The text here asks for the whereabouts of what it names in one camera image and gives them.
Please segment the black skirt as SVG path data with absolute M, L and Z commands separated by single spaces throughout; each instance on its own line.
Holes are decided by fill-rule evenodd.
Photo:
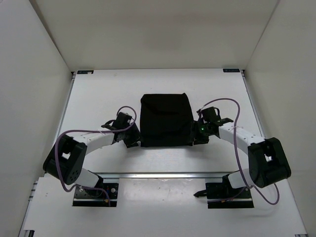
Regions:
M 141 146 L 192 146 L 194 118 L 186 93 L 144 94 L 140 100 Z

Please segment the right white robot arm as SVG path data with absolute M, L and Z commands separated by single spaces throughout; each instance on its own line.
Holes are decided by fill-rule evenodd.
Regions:
M 248 168 L 226 175 L 227 182 L 221 186 L 222 194 L 234 197 L 239 188 L 264 188 L 288 179 L 292 172 L 281 142 L 275 138 L 263 138 L 234 124 L 230 118 L 221 118 L 218 108 L 209 107 L 197 111 L 194 122 L 194 144 L 206 144 L 209 136 L 216 136 L 234 145 L 236 152 L 243 151 L 248 157 Z

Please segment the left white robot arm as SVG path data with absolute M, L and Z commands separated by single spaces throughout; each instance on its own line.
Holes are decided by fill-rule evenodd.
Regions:
M 136 118 L 118 112 L 115 120 L 110 120 L 93 132 L 82 132 L 79 136 L 60 136 L 43 163 L 43 170 L 59 179 L 65 185 L 77 185 L 91 196 L 97 197 L 105 191 L 103 178 L 83 168 L 86 155 L 123 141 L 127 148 L 137 147 L 141 136 Z

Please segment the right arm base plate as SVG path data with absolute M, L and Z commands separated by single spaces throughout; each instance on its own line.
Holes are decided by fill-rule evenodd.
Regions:
M 205 189 L 194 194 L 196 198 L 206 197 L 208 209 L 247 209 L 254 208 L 250 189 L 247 187 L 232 188 L 228 175 L 215 182 L 209 179 Z

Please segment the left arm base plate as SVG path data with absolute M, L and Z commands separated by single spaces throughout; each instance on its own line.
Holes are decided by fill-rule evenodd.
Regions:
M 72 206 L 74 207 L 116 207 L 119 193 L 119 179 L 104 179 L 103 191 L 86 190 L 76 187 Z

